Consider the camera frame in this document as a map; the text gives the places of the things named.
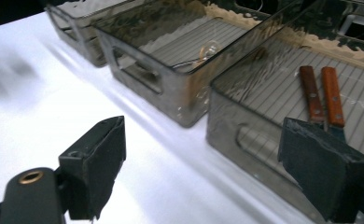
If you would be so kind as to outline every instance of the brown wooden handle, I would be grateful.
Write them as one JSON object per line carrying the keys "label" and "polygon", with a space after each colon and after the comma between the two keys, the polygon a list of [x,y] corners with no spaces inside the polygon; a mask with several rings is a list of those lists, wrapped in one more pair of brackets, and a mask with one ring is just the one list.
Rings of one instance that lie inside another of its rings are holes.
{"label": "brown wooden handle", "polygon": [[328,108],[329,124],[343,128],[343,108],[340,98],[339,84],[337,81],[336,69],[333,67],[324,67],[322,72],[322,83],[324,85],[325,100]]}
{"label": "brown wooden handle", "polygon": [[324,111],[319,99],[318,88],[316,87],[315,75],[312,66],[300,67],[301,84],[309,107],[310,121],[323,123]]}

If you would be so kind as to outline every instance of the clamp jaw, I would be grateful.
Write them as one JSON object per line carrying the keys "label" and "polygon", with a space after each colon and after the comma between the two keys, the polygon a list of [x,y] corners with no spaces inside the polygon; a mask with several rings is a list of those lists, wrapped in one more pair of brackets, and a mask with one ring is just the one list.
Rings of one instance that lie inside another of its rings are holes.
{"label": "clamp jaw", "polygon": [[284,119],[278,160],[325,220],[364,214],[364,154],[312,123]]}
{"label": "clamp jaw", "polygon": [[8,182],[0,224],[62,224],[66,211],[99,218],[125,160],[124,117],[98,122],[59,156],[57,170],[35,168]]}

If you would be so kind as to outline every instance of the plastic tray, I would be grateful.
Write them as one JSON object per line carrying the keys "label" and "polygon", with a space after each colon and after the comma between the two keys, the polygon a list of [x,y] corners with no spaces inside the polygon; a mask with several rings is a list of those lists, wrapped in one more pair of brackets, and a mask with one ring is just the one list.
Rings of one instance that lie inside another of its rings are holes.
{"label": "plastic tray", "polygon": [[106,64],[94,22],[104,20],[148,0],[42,0],[60,39],[95,66]]}
{"label": "plastic tray", "polygon": [[322,7],[316,16],[310,10],[301,14],[214,79],[206,138],[306,216],[323,222],[278,162],[278,144],[285,117],[308,121],[299,67],[314,68],[323,99],[320,70],[332,66],[338,72],[347,143],[364,153],[364,41],[339,32],[349,22],[345,18],[364,4],[317,3]]}
{"label": "plastic tray", "polygon": [[207,111],[210,80],[300,8],[281,1],[270,17],[226,0],[153,1],[95,27],[114,77],[190,127]]}

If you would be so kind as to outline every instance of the white countertop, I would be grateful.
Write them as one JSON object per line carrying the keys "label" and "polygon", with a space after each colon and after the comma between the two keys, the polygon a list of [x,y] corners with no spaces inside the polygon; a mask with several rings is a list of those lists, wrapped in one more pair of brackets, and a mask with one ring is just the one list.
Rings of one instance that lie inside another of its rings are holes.
{"label": "white countertop", "polygon": [[89,128],[120,115],[127,160],[96,223],[311,222],[210,147],[206,117],[181,128],[67,46],[45,13],[0,26],[0,202],[14,175],[56,169]]}

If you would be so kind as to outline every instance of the handle slot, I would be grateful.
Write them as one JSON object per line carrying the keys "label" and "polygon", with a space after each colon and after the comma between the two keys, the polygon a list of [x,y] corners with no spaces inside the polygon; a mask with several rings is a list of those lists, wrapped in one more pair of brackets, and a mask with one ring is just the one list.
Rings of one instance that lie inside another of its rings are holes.
{"label": "handle slot", "polygon": [[138,61],[119,48],[113,48],[113,55],[119,70],[133,77],[151,91],[157,94],[163,93],[160,72],[152,68],[147,62]]}
{"label": "handle slot", "polygon": [[344,17],[338,34],[364,41],[364,5],[357,6],[353,12]]}
{"label": "handle slot", "polygon": [[278,141],[274,137],[279,134],[274,131],[275,129],[271,124],[257,120],[241,123],[237,127],[235,141],[242,151],[248,152],[262,162],[275,167],[278,163],[276,159]]}
{"label": "handle slot", "polygon": [[50,19],[56,28],[77,42],[77,34],[70,23],[71,19],[54,6],[48,5],[46,10],[49,12]]}

